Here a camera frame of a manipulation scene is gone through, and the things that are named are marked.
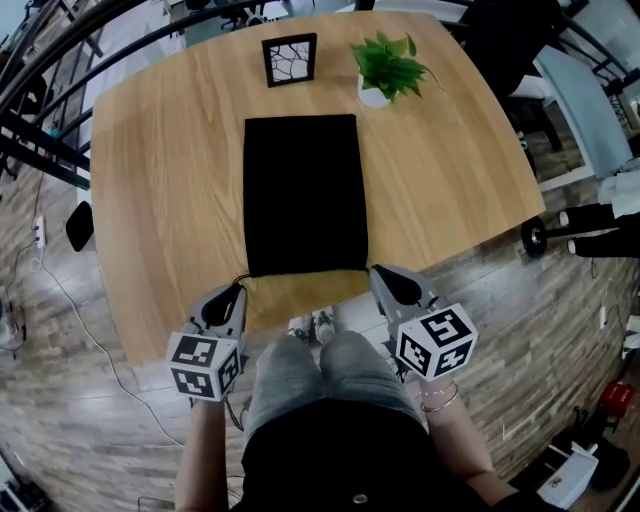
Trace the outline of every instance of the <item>black picture frame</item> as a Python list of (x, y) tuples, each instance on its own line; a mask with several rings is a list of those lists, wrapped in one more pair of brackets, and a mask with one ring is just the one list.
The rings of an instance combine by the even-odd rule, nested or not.
[[(306, 82), (307, 80), (313, 80), (315, 66), (316, 66), (317, 41), (318, 41), (318, 35), (315, 33), (299, 34), (299, 35), (287, 36), (287, 37), (277, 37), (275, 39), (267, 39), (265, 41), (262, 41), (262, 53), (264, 55), (264, 68), (267, 73), (267, 85), (269, 87), (277, 87), (279, 85), (295, 84), (298, 82)], [(278, 69), (277, 67), (274, 69), (273, 63), (277, 61), (272, 59), (272, 55), (273, 55), (272, 49), (285, 46), (285, 47), (289, 47), (291, 51), (296, 53), (297, 55), (298, 52), (296, 51), (296, 49), (292, 48), (291, 45), (297, 45), (301, 43), (309, 43), (308, 58), (306, 60), (307, 68), (306, 68), (306, 74), (304, 76), (293, 77), (292, 71), (293, 71), (293, 66), (295, 64), (295, 61), (300, 61), (300, 60), (304, 61), (305, 59), (294, 58), (291, 61), (291, 66), (289, 67), (288, 71), (286, 69), (285, 70)], [(280, 60), (289, 61), (289, 58), (282, 57), (282, 59)], [(289, 74), (291, 78), (286, 78), (286, 77), (282, 78), (281, 76), (278, 76), (278, 75), (286, 75), (286, 74)]]

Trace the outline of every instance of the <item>wooden table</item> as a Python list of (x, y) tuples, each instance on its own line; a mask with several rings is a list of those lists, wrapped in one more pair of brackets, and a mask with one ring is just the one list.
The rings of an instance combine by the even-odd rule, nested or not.
[[(423, 99), (401, 97), (383, 109), (362, 105), (348, 43), (374, 38), (378, 29), (391, 39), (411, 34), (417, 60), (442, 88), (428, 78), (420, 85)], [(268, 89), (261, 41), (305, 32), (318, 34), (315, 80)], [(498, 102), (433, 17), (329, 14), (211, 39), (137, 73), (103, 94), (94, 108), (98, 256), (132, 364), (164, 357), (169, 332), (181, 326), (190, 305), (247, 271), (244, 120), (342, 113), (357, 116), (370, 265), (421, 270), (544, 209)], [(307, 205), (292, 199), (291, 207), (295, 212)], [(316, 236), (296, 235), (297, 250), (304, 250), (303, 238)], [(248, 330), (368, 290), (362, 272), (244, 284)]]

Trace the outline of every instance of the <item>black shirt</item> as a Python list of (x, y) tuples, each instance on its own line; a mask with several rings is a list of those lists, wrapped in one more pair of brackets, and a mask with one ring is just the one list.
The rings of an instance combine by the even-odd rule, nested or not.
[[(420, 423), (362, 402), (320, 400), (267, 423), (250, 439), (242, 465), (236, 512), (490, 510), (440, 465)], [(559, 509), (518, 493), (493, 510)]]

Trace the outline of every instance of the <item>white pot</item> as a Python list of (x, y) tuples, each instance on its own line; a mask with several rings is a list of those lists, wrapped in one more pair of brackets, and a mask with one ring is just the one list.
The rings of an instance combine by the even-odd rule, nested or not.
[(364, 83), (364, 77), (358, 74), (358, 97), (360, 101), (364, 103), (367, 107), (372, 108), (380, 108), (386, 107), (391, 100), (388, 100), (382, 94), (382, 91), (377, 87), (373, 89), (363, 89), (362, 84)]

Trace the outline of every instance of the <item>red object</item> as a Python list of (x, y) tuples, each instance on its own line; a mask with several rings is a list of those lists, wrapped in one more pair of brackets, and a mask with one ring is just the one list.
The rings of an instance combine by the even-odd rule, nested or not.
[(629, 384), (609, 382), (600, 397), (600, 405), (609, 416), (624, 418), (635, 396), (636, 390)]

